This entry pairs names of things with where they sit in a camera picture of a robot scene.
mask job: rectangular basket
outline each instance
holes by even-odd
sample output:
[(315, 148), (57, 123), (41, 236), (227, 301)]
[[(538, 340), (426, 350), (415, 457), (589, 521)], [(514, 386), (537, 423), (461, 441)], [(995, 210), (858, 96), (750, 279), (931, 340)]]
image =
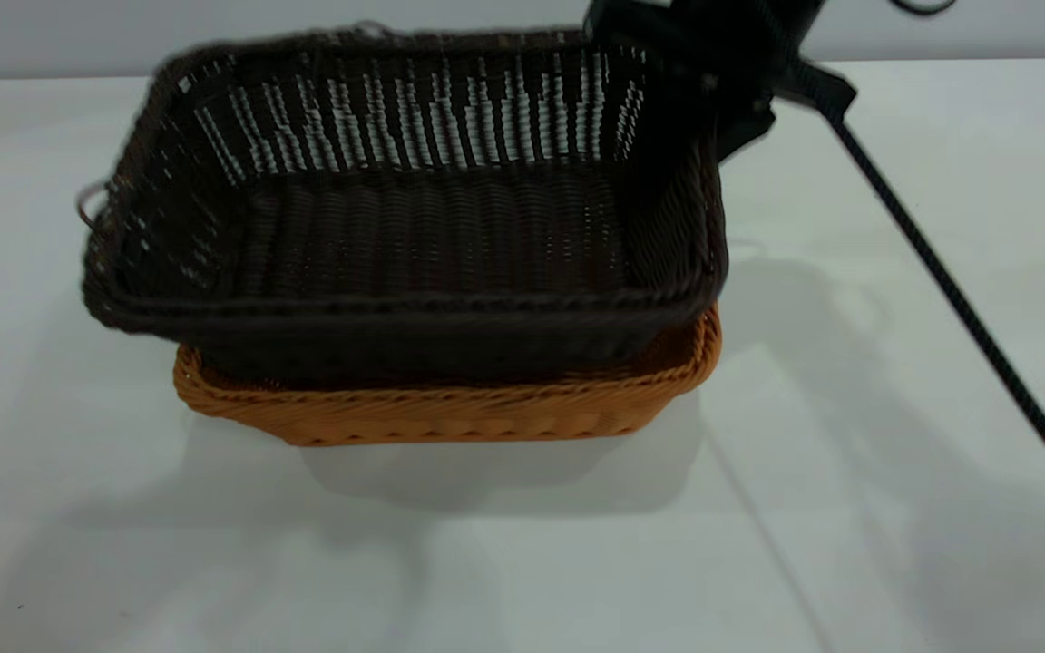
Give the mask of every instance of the rectangular basket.
[(655, 189), (630, 182), (655, 83), (650, 55), (576, 31), (183, 53), (106, 185), (85, 303), (245, 379), (629, 360), (712, 305), (726, 272), (712, 134)]
[(707, 379), (720, 356), (717, 310), (673, 327), (625, 367), (501, 388), (294, 392), (230, 380), (180, 347), (177, 393), (192, 410), (235, 419), (296, 446), (556, 441), (641, 429), (672, 397)]

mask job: white table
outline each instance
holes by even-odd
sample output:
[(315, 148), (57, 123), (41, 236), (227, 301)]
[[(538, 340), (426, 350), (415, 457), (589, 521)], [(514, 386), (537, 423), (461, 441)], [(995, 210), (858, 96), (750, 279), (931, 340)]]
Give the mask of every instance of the white table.
[[(1045, 62), (838, 67), (1045, 401)], [(142, 88), (0, 81), (0, 652), (1045, 652), (1045, 449), (816, 116), (725, 166), (725, 355), (642, 434), (296, 450), (79, 304)]]

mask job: black cord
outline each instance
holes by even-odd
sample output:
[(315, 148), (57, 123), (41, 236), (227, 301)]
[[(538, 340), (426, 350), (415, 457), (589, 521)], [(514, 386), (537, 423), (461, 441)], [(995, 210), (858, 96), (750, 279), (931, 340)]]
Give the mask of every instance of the black cord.
[(945, 0), (944, 3), (933, 4), (932, 7), (926, 7), (924, 4), (911, 3), (909, 0), (889, 0), (895, 7), (898, 7), (902, 11), (907, 14), (913, 14), (915, 17), (936, 17), (942, 11), (946, 11), (950, 7), (953, 7), (954, 3), (958, 0)]
[[(841, 144), (844, 145), (850, 156), (854, 158), (854, 162), (862, 170), (869, 185), (874, 186), (878, 197), (882, 199), (884, 207), (889, 211), (889, 215), (892, 216), (892, 219), (895, 219), (895, 223), (905, 235), (905, 239), (909, 240), (909, 244), (918, 253), (918, 257), (922, 259), (925, 269), (929, 270), (930, 274), (932, 274), (933, 280), (937, 282), (942, 293), (946, 296), (946, 300), (950, 302), (950, 306), (953, 306), (954, 312), (961, 319), (966, 330), (970, 332), (971, 337), (981, 348), (982, 354), (990, 360), (995, 373), (998, 373), (999, 379), (1002, 380), (1005, 389), (1011, 393), (1015, 403), (1019, 405), (1021, 413), (1027, 418), (1029, 424), (1035, 427), (1042, 442), (1045, 443), (1045, 413), (1042, 412), (1042, 406), (1038, 404), (1038, 401), (1029, 393), (1027, 384), (1021, 379), (1019, 373), (1015, 372), (1011, 360), (1004, 355), (1002, 348), (995, 342), (991, 332), (986, 330), (986, 326), (982, 324), (978, 313), (974, 311), (970, 301), (967, 300), (966, 295), (958, 287), (958, 282), (954, 281), (954, 278), (950, 276), (950, 273), (946, 270), (946, 265), (938, 258), (937, 253), (934, 253), (933, 248), (930, 247), (929, 240), (926, 240), (925, 234), (922, 234), (922, 230), (913, 223), (909, 211), (905, 210), (898, 195), (895, 194), (895, 191), (892, 191), (889, 184), (884, 180), (882, 172), (880, 172), (877, 165), (875, 165), (874, 161), (865, 153), (865, 148), (862, 147), (862, 144), (859, 143), (854, 133), (845, 124), (844, 109), (835, 107), (834, 103), (830, 102), (829, 96), (821, 90), (820, 84), (817, 84), (814, 75), (810, 74), (805, 62), (800, 61), (800, 54), (796, 50), (795, 42), (788, 36), (784, 25), (781, 24), (779, 18), (772, 13), (772, 7), (768, 5), (768, 0), (753, 1), (758, 5), (760, 17), (766, 22), (772, 39), (776, 43), (780, 43), (781, 48), (783, 48), (785, 59), (788, 65), (792, 67), (796, 81), (805, 88), (805, 92), (809, 94), (810, 98), (816, 104), (817, 111), (821, 113), (821, 116), (825, 116), (830, 126), (837, 133), (837, 138), (841, 140)], [(895, 1), (895, 4), (901, 5), (899, 0), (892, 1)]]

